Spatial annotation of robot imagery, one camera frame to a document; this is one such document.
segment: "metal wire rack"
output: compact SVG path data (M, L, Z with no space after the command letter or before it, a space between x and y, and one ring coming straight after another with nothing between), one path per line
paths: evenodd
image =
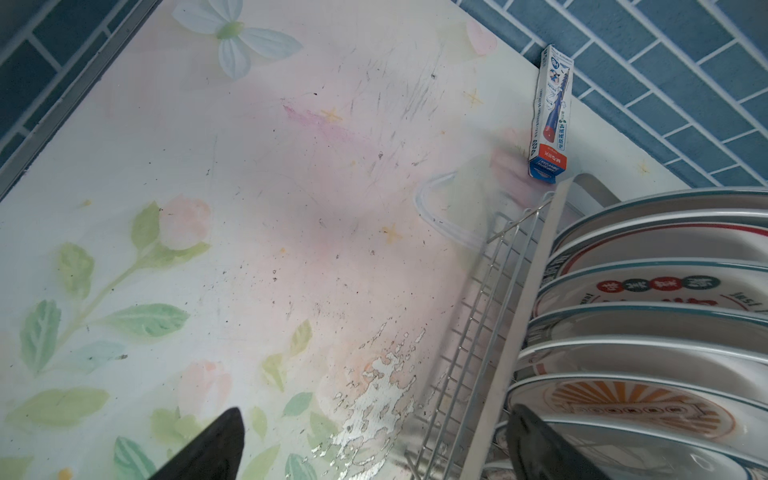
M494 426L573 181L562 181L519 220L496 215L497 233L468 286L472 302L462 301L463 321L451 329L453 354L441 357L448 365L428 400L434 409L416 416L423 439L405 451L415 480L476 480L500 451L492 449Z

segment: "floral countertop surface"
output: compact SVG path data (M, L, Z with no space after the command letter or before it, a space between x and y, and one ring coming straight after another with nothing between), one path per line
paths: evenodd
M408 477L477 242L547 190L536 74L440 0L160 4L0 204L3 478L148 478L230 406L243 480ZM573 118L574 172L680 187Z

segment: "ceramic plate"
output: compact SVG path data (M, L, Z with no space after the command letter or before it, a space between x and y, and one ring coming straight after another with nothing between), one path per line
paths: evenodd
M595 303L556 310L531 321L526 341L533 346L589 335L664 336L768 356L768 317L687 303Z
M515 383L507 408L515 403L539 416L587 415L629 422L768 460L768 406L699 386L613 373L547 375Z
M768 190L745 187L696 188L636 198L604 208L589 217L584 217L578 222L573 223L554 239L552 250L555 251L582 235L608 227L614 223L647 215L711 208L768 210Z
M615 480L758 480L768 465L726 446L595 417L548 415L552 429ZM506 449L507 422L494 443Z
M544 285L533 316L603 302L690 303L768 313L768 265L659 258L593 266Z
M560 247L542 283L603 263L661 257L768 263L768 210L692 210L616 223Z
M655 336L582 336L529 346L520 352L515 379L572 372L650 376L768 403L768 356Z

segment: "toothbrush box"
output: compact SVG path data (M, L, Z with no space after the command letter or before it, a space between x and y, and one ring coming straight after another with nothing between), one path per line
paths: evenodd
M568 166L565 143L571 118L574 61L552 45L541 53L528 174L550 184Z

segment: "black object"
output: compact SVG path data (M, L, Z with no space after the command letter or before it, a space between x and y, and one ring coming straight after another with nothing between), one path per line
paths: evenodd
M610 480L530 408L519 403L509 414L507 446L517 480Z
M235 480L245 445L240 409L222 413L150 480Z

